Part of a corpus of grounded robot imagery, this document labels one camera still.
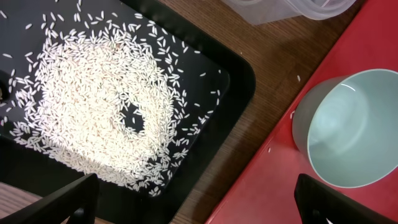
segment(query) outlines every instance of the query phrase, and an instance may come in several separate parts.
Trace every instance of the clear plastic container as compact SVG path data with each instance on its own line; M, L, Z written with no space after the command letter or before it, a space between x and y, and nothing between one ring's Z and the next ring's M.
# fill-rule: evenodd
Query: clear plastic container
M223 0L246 21L258 25L303 15L322 20L347 10L355 0Z

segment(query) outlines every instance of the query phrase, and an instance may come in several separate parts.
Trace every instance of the brown wooden surface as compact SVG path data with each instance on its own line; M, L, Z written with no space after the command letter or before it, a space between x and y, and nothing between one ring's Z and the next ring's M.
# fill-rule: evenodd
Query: brown wooden surface
M326 21L296 17L260 26L249 25L219 0L161 1L241 54L253 67L257 79L254 99L172 222L203 223L352 21L363 1L359 0L349 11ZM37 199L37 196L0 184L0 218Z

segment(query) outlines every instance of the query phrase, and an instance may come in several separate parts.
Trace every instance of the red mat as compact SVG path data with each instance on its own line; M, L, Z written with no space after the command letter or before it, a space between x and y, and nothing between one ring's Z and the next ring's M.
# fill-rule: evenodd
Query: red mat
M207 224L301 223L294 200L298 174L318 177L295 147L290 114L317 83L371 68L398 71L398 0L369 0L363 6ZM398 169L375 184L337 190L398 221Z

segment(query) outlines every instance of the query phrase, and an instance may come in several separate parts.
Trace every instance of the black object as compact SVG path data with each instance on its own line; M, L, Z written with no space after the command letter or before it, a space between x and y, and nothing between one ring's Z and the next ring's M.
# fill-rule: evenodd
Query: black object
M0 224L53 224L68 217L67 224L90 224L95 221L98 179L88 174L3 219Z
M70 11L71 8L69 7L54 11L54 13L60 13L64 16L65 23L67 23L66 20L72 20L73 13L76 12L76 1L59 1L58 3L45 1L45 6L43 6L40 3L41 1L26 0L24 3L28 4L29 8L22 13L18 11L21 6L23 6L23 4L18 3L19 1L21 0L0 1L0 8L3 10L7 9L9 13L16 14L16 16L9 16L8 21L0 20L0 25L2 22L5 23L17 20L16 27L18 27L18 30L20 32L27 32L26 35L29 34L29 38L31 39L34 38L33 34L31 34L33 28L30 28L28 30L29 32L24 29L28 23L31 23L31 21L24 20L24 18L27 17L24 13L34 14L35 16L32 16L32 19L35 21L32 21L32 23L34 23L34 26L39 26L42 22L40 10L42 10L43 7L46 7L48 21L51 21L51 18L49 18L50 10L52 10L50 8L51 4L56 5L72 2L70 5L73 6L73 11ZM107 7L107 4L102 5L105 1L96 2L98 8L102 7L103 10L107 10L107 13L109 13L108 9L112 10L111 7ZM83 12L87 12L91 9L88 3L89 1L83 0ZM123 3L142 13L145 17L155 21L161 27L164 27L169 34L173 34L179 39L184 40L189 46L201 50L202 54L228 73L228 90L227 88L225 89L220 105L215 109L215 112L202 129L199 137L196 138L194 144L190 148L188 156L181 163L173 179L162 191L162 194L157 197L149 197L147 194L139 194L124 187L118 187L115 184L103 181L99 182L100 193L96 213L97 217L114 223L168 223L195 185L195 182L210 163L246 108L249 100L252 98L256 83L254 72L250 65L239 55L227 49L224 45L186 21L176 12L173 12L167 6L158 2L158 0L126 0L123 1ZM9 34L8 32L0 32L0 39L6 38ZM9 41L2 41L2 43L7 43L7 45L1 44L0 52L11 53L13 49L21 49L23 52L18 55L13 55L13 60L0 58L0 63L3 61L6 63L6 66L9 66L6 70L7 73L11 72L11 66L21 68L17 69L18 75L19 72L27 70L27 62L23 55L30 50L26 50L27 47L29 47L28 43L25 41L26 37L13 35L11 38L12 39ZM191 87L200 88L200 85L196 82L193 83ZM7 114L9 120L16 120L12 117L14 113L15 111ZM11 128L12 124L7 123L4 128L4 134L7 134ZM72 170L53 159L49 159L45 155L31 149L25 149L6 138L0 139L1 182L44 196L82 176L83 173Z
M307 174L298 176L294 198L303 224L397 224Z

